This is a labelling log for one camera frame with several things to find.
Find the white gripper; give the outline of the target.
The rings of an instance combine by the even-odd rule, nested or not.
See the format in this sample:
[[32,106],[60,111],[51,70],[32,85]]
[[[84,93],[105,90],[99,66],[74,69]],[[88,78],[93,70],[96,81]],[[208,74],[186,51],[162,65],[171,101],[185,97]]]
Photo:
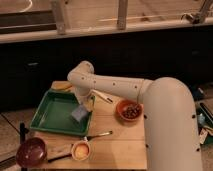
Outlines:
[[88,111],[94,108],[94,96],[89,89],[74,88],[74,94],[80,104],[82,104]]

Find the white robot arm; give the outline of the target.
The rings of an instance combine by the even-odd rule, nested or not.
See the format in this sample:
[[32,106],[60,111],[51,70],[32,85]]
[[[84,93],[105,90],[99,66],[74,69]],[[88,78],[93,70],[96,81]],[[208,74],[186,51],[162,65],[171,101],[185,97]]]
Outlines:
[[196,107],[183,82],[96,75],[88,61],[67,79],[81,102],[98,90],[144,105],[147,171],[203,171]]

